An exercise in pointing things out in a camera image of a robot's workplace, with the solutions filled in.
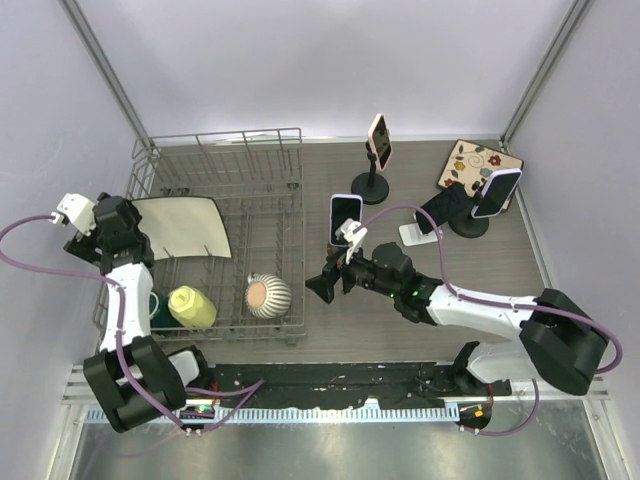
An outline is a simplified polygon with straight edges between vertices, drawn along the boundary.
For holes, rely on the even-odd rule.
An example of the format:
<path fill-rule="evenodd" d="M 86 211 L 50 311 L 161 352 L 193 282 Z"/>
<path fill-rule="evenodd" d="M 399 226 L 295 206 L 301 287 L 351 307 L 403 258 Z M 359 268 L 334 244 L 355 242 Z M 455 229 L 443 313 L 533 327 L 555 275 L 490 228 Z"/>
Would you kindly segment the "lavender case phone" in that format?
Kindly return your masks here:
<path fill-rule="evenodd" d="M 363 198 L 356 194 L 333 194 L 330 199 L 330 233 L 329 244 L 331 246 L 342 245 L 338 238 L 339 228 L 347 220 L 361 221 L 363 210 Z"/>

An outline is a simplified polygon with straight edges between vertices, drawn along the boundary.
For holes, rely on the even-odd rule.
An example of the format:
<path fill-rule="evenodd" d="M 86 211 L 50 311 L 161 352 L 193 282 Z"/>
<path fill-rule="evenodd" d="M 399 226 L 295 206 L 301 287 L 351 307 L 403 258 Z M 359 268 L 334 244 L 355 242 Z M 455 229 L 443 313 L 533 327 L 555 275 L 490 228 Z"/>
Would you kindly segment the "grey wire dish rack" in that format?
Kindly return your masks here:
<path fill-rule="evenodd" d="M 177 287 L 199 290 L 217 309 L 214 324 L 189 329 L 173 318 L 155 320 L 159 341 L 282 340 L 305 334 L 305 209 L 302 131 L 298 127 L 156 136 L 137 140 L 126 195 L 215 202 L 231 256 L 218 258 L 208 246 L 181 257 L 171 248 L 157 255 L 154 292 Z M 291 289 L 292 303 L 274 319 L 254 317 L 245 303 L 248 278 L 272 274 Z"/>

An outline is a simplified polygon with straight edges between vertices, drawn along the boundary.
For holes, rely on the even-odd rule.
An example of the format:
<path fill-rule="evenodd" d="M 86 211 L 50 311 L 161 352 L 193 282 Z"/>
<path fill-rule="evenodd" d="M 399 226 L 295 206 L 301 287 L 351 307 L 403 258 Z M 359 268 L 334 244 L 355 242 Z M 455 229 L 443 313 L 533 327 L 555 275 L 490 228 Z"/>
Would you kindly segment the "black case phone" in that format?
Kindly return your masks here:
<path fill-rule="evenodd" d="M 421 209 L 429 214 L 436 226 L 440 227 L 472 205 L 465 187 L 459 182 L 454 182 L 423 204 Z"/>

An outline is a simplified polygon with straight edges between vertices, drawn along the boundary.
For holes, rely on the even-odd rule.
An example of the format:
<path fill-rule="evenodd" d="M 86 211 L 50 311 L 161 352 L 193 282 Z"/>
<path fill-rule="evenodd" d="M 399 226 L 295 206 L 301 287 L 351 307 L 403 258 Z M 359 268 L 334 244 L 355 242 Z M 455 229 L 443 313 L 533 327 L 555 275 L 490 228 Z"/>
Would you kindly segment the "black round phone stand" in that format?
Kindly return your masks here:
<path fill-rule="evenodd" d="M 483 236 L 489 229 L 488 217 L 475 218 L 471 211 L 478 207 L 484 199 L 483 194 L 477 191 L 473 197 L 469 197 L 464 186 L 454 182 L 450 187 L 450 215 L 447 221 L 451 230 L 457 235 L 475 239 Z"/>

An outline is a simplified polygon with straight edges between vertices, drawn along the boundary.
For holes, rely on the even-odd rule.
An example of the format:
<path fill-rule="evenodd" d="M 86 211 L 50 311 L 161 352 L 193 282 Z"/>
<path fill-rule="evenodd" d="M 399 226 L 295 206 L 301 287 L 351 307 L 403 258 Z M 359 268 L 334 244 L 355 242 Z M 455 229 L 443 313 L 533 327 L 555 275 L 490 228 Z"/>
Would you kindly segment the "purple case phone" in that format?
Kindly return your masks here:
<path fill-rule="evenodd" d="M 472 218 L 489 218 L 498 215 L 503 205 L 514 193 L 522 176 L 519 168 L 493 172 L 478 192 L 479 198 L 471 210 Z"/>

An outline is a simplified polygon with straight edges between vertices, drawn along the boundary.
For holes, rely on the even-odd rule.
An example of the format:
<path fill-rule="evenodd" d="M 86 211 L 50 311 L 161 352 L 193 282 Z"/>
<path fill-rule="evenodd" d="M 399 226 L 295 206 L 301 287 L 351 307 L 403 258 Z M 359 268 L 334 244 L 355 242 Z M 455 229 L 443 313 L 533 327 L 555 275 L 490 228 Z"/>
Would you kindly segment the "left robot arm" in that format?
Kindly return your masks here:
<path fill-rule="evenodd" d="M 165 354 L 151 335 L 155 256 L 139 209 L 107 193 L 97 201 L 68 193 L 56 210 L 77 230 L 65 251 L 96 266 L 107 284 L 105 332 L 83 374 L 111 427 L 124 433 L 162 415 L 178 423 L 175 411 L 187 396 L 205 397 L 213 375 L 199 349 Z"/>

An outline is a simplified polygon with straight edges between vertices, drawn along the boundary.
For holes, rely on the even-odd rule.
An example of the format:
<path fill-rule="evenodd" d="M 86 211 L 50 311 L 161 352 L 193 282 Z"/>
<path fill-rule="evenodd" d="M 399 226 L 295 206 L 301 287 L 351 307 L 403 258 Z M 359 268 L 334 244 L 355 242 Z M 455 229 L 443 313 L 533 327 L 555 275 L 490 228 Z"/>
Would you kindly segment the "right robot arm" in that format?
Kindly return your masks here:
<path fill-rule="evenodd" d="M 464 327 L 504 338 L 499 345 L 469 342 L 456 357 L 451 380 L 465 395 L 497 381 L 537 378 L 564 393 L 584 395 L 609 344 L 559 290 L 507 297 L 448 286 L 418 272 L 394 242 L 377 246 L 371 258 L 340 248 L 305 285 L 331 303 L 337 283 L 344 293 L 361 287 L 391 298 L 394 309 L 412 323 Z"/>

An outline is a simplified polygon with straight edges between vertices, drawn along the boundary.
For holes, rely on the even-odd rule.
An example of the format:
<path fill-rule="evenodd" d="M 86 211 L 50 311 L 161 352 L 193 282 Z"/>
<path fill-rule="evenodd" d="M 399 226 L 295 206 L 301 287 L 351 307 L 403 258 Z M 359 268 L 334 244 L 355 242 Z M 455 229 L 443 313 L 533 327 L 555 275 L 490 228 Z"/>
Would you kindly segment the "wooden base phone stand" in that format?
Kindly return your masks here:
<path fill-rule="evenodd" d="M 340 245 L 327 245 L 327 261 L 336 262 L 338 264 L 342 264 L 345 260 L 345 256 L 347 250 L 349 248 L 348 244 L 340 244 Z"/>

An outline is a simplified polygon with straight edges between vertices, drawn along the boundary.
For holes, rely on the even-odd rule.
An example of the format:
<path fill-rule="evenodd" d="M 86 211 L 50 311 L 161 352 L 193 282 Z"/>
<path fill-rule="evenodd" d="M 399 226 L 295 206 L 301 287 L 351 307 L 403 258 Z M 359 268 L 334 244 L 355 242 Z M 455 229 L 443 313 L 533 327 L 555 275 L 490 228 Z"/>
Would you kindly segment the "white folding phone stand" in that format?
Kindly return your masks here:
<path fill-rule="evenodd" d="M 419 212 L 413 215 L 414 221 L 398 228 L 404 246 L 412 247 L 431 244 L 437 241 L 437 233 L 429 221 Z"/>

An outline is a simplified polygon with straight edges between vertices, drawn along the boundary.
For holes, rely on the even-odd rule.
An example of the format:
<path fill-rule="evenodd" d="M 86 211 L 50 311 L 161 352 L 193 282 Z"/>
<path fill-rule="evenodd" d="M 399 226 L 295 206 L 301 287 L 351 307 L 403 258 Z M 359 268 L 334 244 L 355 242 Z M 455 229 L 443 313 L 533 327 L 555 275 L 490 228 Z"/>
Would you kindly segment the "black tall phone stand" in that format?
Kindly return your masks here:
<path fill-rule="evenodd" d="M 376 156 L 368 143 L 365 144 L 369 171 L 357 175 L 351 183 L 351 193 L 362 197 L 365 205 L 378 205 L 389 195 L 387 180 L 377 172 Z"/>

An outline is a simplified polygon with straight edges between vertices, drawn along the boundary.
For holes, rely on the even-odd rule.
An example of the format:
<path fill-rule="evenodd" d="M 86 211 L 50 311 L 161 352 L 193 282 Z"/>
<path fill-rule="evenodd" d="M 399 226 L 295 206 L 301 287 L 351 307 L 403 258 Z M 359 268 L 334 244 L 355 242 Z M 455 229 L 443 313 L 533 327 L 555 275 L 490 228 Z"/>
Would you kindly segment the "pink case phone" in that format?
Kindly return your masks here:
<path fill-rule="evenodd" d="M 384 171 L 392 156 L 390 132 L 385 116 L 378 113 L 368 130 L 368 145 L 375 156 L 376 168 Z"/>

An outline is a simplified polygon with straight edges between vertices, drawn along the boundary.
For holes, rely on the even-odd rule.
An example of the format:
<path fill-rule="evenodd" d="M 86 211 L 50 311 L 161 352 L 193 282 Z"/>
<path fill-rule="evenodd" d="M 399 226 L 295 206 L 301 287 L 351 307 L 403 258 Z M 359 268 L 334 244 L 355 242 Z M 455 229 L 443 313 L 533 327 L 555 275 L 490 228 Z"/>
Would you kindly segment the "white square plate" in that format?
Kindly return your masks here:
<path fill-rule="evenodd" d="M 182 257 L 231 258 L 229 236 L 212 198 L 181 196 L 136 199 L 154 260 Z"/>

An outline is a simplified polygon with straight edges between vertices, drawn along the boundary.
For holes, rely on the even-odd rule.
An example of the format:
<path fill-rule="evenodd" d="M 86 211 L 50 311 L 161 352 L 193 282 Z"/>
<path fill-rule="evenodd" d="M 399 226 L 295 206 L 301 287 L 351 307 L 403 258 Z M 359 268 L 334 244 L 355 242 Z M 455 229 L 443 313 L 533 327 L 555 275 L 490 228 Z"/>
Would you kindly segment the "dark green mug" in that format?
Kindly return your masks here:
<path fill-rule="evenodd" d="M 158 335 L 169 335 L 182 325 L 172 316 L 169 301 L 165 295 L 152 291 L 149 297 L 151 330 Z"/>

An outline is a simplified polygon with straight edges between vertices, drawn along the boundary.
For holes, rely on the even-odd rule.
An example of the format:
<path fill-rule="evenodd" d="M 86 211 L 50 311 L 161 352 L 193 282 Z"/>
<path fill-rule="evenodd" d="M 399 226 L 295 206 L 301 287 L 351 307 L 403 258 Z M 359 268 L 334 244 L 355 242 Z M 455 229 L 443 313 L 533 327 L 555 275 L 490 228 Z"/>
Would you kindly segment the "yellow faceted cup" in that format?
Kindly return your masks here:
<path fill-rule="evenodd" d="M 217 317 L 213 302 L 199 290 L 186 285 L 169 294 L 168 308 L 172 317 L 189 329 L 210 328 Z"/>

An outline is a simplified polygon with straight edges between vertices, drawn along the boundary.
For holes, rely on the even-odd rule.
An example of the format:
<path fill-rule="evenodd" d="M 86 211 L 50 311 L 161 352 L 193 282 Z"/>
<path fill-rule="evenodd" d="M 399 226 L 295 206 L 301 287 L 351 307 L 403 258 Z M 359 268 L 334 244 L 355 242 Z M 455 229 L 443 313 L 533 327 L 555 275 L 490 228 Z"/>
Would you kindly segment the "floral square coaster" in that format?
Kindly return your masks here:
<path fill-rule="evenodd" d="M 499 150 L 458 140 L 449 154 L 437 186 L 446 189 L 453 183 L 460 183 L 467 196 L 473 198 L 493 172 L 511 168 L 523 170 L 524 161 Z"/>

